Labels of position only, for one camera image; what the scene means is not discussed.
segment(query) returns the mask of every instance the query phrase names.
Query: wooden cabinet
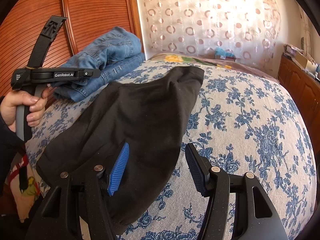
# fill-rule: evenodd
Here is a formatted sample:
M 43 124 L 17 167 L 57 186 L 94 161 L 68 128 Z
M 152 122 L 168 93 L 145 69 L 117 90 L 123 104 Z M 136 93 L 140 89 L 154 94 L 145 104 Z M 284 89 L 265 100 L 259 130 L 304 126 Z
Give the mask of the wooden cabinet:
M 286 79 L 289 79 L 290 68 L 285 61 L 281 61 L 279 72 L 278 72 L 278 80 L 282 86 L 285 87 Z
M 320 84 L 284 56 L 281 58 L 278 80 L 301 113 L 314 153 L 320 152 Z
M 308 79 L 302 82 L 301 95 L 297 102 L 297 107 L 307 127 L 310 126 L 315 117 L 315 110 L 317 109 L 320 90 Z
M 303 76 L 301 75 L 301 69 L 298 66 L 292 66 L 289 69 L 289 76 L 286 79 L 285 87 L 288 91 L 291 91 L 292 99 L 299 104 L 299 98 L 301 95 L 301 86 L 303 85 L 302 79 Z

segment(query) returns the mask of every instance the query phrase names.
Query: sheer curtain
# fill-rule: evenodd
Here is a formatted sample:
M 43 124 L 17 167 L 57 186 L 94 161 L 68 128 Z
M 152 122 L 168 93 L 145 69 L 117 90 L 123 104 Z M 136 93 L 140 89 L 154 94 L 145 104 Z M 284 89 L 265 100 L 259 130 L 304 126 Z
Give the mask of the sheer curtain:
M 213 58 L 216 47 L 238 62 L 271 64 L 281 17 L 275 0 L 138 0 L 147 57 L 159 52 Z

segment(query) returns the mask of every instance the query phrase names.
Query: blue denim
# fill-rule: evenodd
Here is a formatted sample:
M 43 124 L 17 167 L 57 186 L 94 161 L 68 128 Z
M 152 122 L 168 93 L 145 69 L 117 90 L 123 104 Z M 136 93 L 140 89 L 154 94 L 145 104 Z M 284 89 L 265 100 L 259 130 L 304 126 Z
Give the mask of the blue denim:
M 101 77 L 53 83 L 52 87 L 58 87 L 54 96 L 81 101 L 106 83 L 131 72 L 144 60 L 145 56 L 141 53 L 138 37 L 120 27 L 114 27 L 61 65 L 61 67 L 100 69 Z
M 144 60 L 144 53 L 139 53 L 135 56 L 125 58 L 124 60 L 110 65 L 110 67 L 107 65 L 107 67 L 101 71 L 101 76 L 99 78 L 87 79 L 85 86 L 75 83 L 60 85 L 54 90 L 53 95 L 57 99 L 70 98 L 75 102 L 79 102 L 84 100 L 100 87 L 127 75 L 132 70 L 140 66 Z

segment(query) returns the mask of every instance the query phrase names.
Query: black sleeve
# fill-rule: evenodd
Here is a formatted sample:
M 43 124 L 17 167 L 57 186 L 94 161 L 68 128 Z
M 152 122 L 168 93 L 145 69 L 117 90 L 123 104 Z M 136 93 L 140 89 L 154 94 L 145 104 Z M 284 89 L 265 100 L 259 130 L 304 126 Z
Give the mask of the black sleeve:
M 5 178 L 17 151 L 16 147 L 23 145 L 23 141 L 5 124 L 0 114 L 0 196 L 2 196 Z

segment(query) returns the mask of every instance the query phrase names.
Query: box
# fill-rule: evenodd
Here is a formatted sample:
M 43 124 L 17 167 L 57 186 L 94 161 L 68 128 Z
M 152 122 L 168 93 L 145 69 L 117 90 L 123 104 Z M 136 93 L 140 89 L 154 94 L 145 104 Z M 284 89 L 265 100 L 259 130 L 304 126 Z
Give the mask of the box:
M 236 57 L 227 57 L 227 56 L 222 56 L 222 55 L 216 55 L 215 59 L 219 60 L 228 60 L 228 61 L 236 61 Z
M 303 56 L 300 52 L 296 52 L 294 58 L 300 63 L 301 66 L 303 66 L 303 68 L 306 68 L 308 60 L 305 56 Z
M 301 53 L 297 52 L 296 56 L 294 58 L 304 69 L 308 70 L 311 73 L 316 72 L 316 65 L 313 64 L 311 61 L 307 60 L 305 56 L 303 56 Z

